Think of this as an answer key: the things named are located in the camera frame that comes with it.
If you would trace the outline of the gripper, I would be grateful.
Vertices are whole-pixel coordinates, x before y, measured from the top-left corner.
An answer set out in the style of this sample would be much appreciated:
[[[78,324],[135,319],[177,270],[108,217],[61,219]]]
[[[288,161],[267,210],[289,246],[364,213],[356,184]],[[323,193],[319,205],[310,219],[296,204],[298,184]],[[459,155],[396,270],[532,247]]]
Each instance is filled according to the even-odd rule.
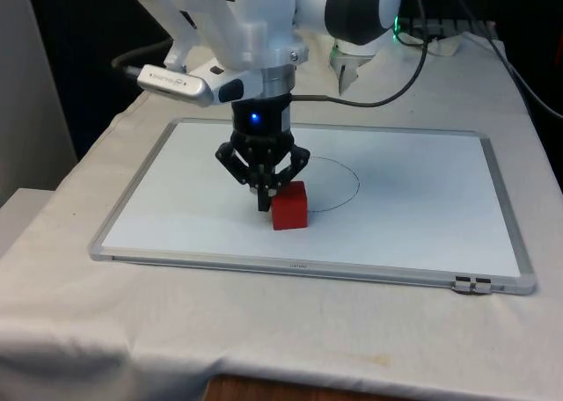
[[[308,164],[311,153],[295,145],[290,129],[289,93],[251,98],[231,104],[233,131],[216,151],[216,159],[241,185],[256,192],[258,210],[267,212],[272,199]],[[265,163],[264,150],[267,146]],[[289,164],[277,166],[289,155]]]

